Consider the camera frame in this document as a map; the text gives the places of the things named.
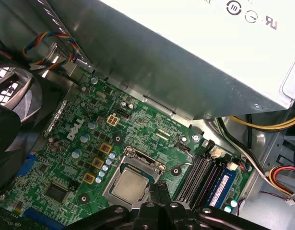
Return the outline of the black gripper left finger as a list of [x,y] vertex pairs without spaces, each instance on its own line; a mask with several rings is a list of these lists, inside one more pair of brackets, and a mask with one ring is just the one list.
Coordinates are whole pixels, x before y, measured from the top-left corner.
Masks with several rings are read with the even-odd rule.
[[66,230],[157,230],[161,209],[162,183],[149,186],[149,200],[128,209],[113,205],[65,227]]

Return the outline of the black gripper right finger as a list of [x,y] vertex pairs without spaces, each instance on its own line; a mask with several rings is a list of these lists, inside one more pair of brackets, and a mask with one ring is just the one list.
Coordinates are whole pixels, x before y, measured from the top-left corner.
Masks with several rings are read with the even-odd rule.
[[165,227],[168,230],[265,230],[266,227],[221,209],[206,206],[192,211],[187,204],[172,201],[166,181],[159,182]]

